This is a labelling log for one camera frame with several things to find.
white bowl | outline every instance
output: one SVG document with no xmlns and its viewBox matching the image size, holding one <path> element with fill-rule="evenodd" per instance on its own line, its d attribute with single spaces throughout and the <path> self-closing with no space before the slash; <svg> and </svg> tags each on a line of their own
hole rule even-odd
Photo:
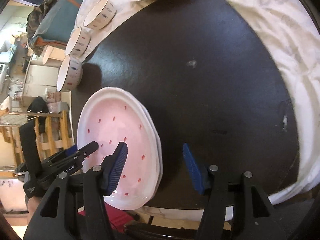
<svg viewBox="0 0 320 240">
<path fill-rule="evenodd" d="M 65 55 L 81 56 L 87 49 L 89 41 L 89 34 L 81 27 L 76 28 L 68 41 Z"/>
<path fill-rule="evenodd" d="M 100 0 L 88 13 L 84 27 L 100 30 L 106 26 L 116 14 L 116 9 L 110 0 Z"/>
<path fill-rule="evenodd" d="M 71 55 L 66 55 L 59 69 L 57 91 L 69 92 L 73 90 L 79 85 L 81 78 L 81 62 Z"/>
</svg>

pink plate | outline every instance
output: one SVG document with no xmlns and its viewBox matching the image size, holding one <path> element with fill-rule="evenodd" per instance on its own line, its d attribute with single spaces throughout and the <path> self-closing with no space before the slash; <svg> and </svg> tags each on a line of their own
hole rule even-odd
<svg viewBox="0 0 320 240">
<path fill-rule="evenodd" d="M 130 94 L 129 92 L 127 92 L 127 94 L 128 94 L 130 97 L 132 97 L 133 100 L 137 100 L 137 99 L 136 99 L 132 94 Z M 160 141 L 160 137 L 159 137 L 159 135 L 158 135 L 158 132 L 157 132 L 157 130 L 156 130 L 155 125 L 153 124 L 153 121 L 152 121 L 152 119 L 151 119 L 151 116 L 150 116 L 148 110 L 146 109 L 146 107 L 145 107 L 143 104 L 140 103 L 140 105 L 141 105 L 141 107 L 142 107 L 142 109 L 143 109 L 144 114 L 145 114 L 146 117 L 148 118 L 149 123 L 150 123 L 150 125 L 151 125 L 151 127 L 152 127 L 152 129 L 153 129 L 153 131 L 154 131 L 154 133 L 155 133 L 155 136 L 156 136 L 157 148 L 158 148 L 158 156 L 159 156 L 159 162 L 160 162 L 160 176 L 159 176 L 159 180 L 158 180 L 157 186 L 156 186 L 156 189 L 157 189 L 157 188 L 159 187 L 159 184 L 160 184 L 161 179 L 162 179 L 162 174 L 163 174 L 161 141 Z"/>
<path fill-rule="evenodd" d="M 128 157 L 117 189 L 106 203 L 121 210 L 140 208 L 149 201 L 162 175 L 155 132 L 140 102 L 119 88 L 103 88 L 85 104 L 78 124 L 77 144 L 91 141 L 99 150 L 83 162 L 83 171 L 101 164 L 120 141 L 128 145 Z"/>
</svg>

round table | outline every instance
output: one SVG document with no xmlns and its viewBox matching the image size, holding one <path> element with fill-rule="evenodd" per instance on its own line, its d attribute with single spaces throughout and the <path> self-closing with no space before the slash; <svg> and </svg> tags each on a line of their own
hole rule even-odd
<svg viewBox="0 0 320 240">
<path fill-rule="evenodd" d="M 205 207 L 207 197 L 193 189 L 185 167 L 183 143 L 207 165 L 251 171 L 267 194 L 297 180 L 288 91 L 260 39 L 224 0 L 158 0 L 105 38 L 71 93 L 75 137 L 84 104 L 108 86 L 132 93 L 161 138 L 163 178 L 147 206 Z"/>
</svg>

red cloth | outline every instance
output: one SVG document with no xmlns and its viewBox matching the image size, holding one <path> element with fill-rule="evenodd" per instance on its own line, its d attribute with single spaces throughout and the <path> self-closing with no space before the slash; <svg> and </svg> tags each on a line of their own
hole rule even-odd
<svg viewBox="0 0 320 240">
<path fill-rule="evenodd" d="M 107 203 L 104 204 L 111 223 L 111 228 L 123 233 L 124 225 L 133 220 L 133 218 L 125 211 L 114 208 Z M 85 210 L 79 212 L 80 215 L 85 216 Z"/>
</svg>

bowl rim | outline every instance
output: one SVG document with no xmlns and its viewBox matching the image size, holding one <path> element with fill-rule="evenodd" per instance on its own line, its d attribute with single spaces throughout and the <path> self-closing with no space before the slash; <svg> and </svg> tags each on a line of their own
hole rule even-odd
<svg viewBox="0 0 320 240">
<path fill-rule="evenodd" d="M 74 46 L 73 46 L 72 50 L 67 54 L 68 43 L 69 43 L 69 41 L 70 41 L 70 39 L 71 39 L 72 35 L 73 35 L 73 34 L 74 34 L 78 29 L 80 29 L 80 32 L 79 32 L 78 38 L 77 38 L 77 40 L 76 40 L 76 43 L 74 44 Z M 77 44 L 77 43 L 78 43 L 78 41 L 79 41 L 79 38 L 80 38 L 81 32 L 82 32 L 82 27 L 81 27 L 81 26 L 79 26 L 79 27 L 78 27 L 78 28 L 76 28 L 76 29 L 74 30 L 74 32 L 71 34 L 71 36 L 70 36 L 70 38 L 69 38 L 69 41 L 68 41 L 68 43 L 67 43 L 66 49 L 65 49 L 65 51 L 64 51 L 64 55 L 65 55 L 65 56 L 70 55 L 70 54 L 72 53 L 72 51 L 74 50 L 74 48 L 75 48 L 76 44 Z"/>
<path fill-rule="evenodd" d="M 64 84 L 66 83 L 68 71 L 69 71 L 69 68 L 70 68 L 70 61 L 71 61 L 71 56 L 70 56 L 70 54 L 68 54 L 68 55 L 65 56 L 65 58 L 63 59 L 61 65 L 63 64 L 63 62 L 64 62 L 65 60 L 68 60 L 68 61 L 69 61 L 68 70 L 67 70 L 66 76 L 64 77 L 64 81 L 63 81 L 63 84 L 62 84 L 62 87 L 61 87 L 60 90 L 58 90 L 58 81 L 57 81 L 57 92 L 61 92 L 61 90 L 63 90 Z"/>
<path fill-rule="evenodd" d="M 91 10 L 89 11 L 89 13 L 90 13 L 90 12 L 92 11 L 92 9 L 93 9 L 94 7 L 96 7 L 97 4 L 100 3 L 101 1 L 102 1 L 102 0 L 100 0 L 99 2 L 97 2 L 97 3 L 91 8 Z M 97 15 L 91 22 L 89 22 L 87 25 L 84 25 L 85 20 L 87 19 L 88 15 L 89 15 L 89 13 L 88 13 L 87 16 L 85 17 L 84 21 L 83 21 L 83 26 L 84 26 L 84 27 L 88 27 L 88 25 L 89 25 L 90 23 L 92 23 L 95 19 L 97 19 L 97 17 L 100 15 L 100 13 L 101 13 L 102 10 L 105 8 L 105 6 L 107 5 L 108 2 L 109 2 L 109 0 L 107 0 L 107 2 L 105 3 L 105 5 L 104 5 L 103 8 L 101 9 L 101 11 L 98 13 L 98 15 Z"/>
</svg>

